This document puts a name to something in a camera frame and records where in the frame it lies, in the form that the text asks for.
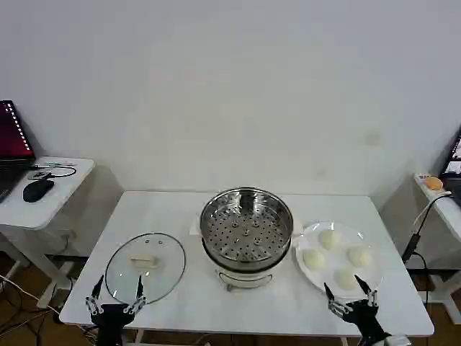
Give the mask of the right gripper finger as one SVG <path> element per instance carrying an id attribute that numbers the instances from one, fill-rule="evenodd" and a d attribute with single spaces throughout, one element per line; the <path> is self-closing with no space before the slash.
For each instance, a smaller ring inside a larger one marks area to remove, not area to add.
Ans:
<path id="1" fill-rule="evenodd" d="M 361 279 L 358 275 L 354 275 L 359 287 L 362 289 L 364 294 L 367 296 L 367 305 L 377 307 L 377 291 L 372 290 L 366 281 Z"/>
<path id="2" fill-rule="evenodd" d="M 327 307 L 328 309 L 334 313 L 338 317 L 343 317 L 346 314 L 349 314 L 352 310 L 349 306 L 344 305 L 343 303 L 340 303 L 337 301 L 331 292 L 331 289 L 328 287 L 326 283 L 323 284 L 323 287 L 325 289 L 325 293 L 328 299 L 328 304 Z"/>

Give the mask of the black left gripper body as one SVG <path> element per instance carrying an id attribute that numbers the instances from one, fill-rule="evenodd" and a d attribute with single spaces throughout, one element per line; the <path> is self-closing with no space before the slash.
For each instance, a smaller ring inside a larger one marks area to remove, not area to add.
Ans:
<path id="1" fill-rule="evenodd" d="M 98 329 L 96 345 L 123 345 L 123 329 L 134 319 L 134 310 L 125 303 L 102 304 L 95 312 L 91 312 L 91 322 Z"/>

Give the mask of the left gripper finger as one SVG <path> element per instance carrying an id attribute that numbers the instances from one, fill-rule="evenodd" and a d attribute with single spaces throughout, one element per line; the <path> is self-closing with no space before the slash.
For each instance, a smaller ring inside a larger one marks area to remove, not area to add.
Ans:
<path id="1" fill-rule="evenodd" d="M 146 297 L 143 294 L 143 290 L 142 276 L 140 275 L 136 290 L 136 300 L 134 303 L 124 308 L 124 314 L 137 314 L 145 306 Z"/>
<path id="2" fill-rule="evenodd" d="M 102 283 L 104 282 L 104 276 L 102 275 L 98 280 L 97 284 L 93 287 L 91 295 L 85 299 L 86 307 L 90 314 L 102 314 L 103 309 L 99 304 L 99 294 L 102 289 Z"/>

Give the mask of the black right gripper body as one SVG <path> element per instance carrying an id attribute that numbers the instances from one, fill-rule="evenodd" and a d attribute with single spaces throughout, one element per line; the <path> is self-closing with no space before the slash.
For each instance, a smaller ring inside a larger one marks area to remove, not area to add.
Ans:
<path id="1" fill-rule="evenodd" d="M 347 313 L 343 320 L 355 324 L 364 340 L 384 340 L 390 334 L 385 332 L 376 319 L 378 307 L 367 299 L 346 304 Z"/>

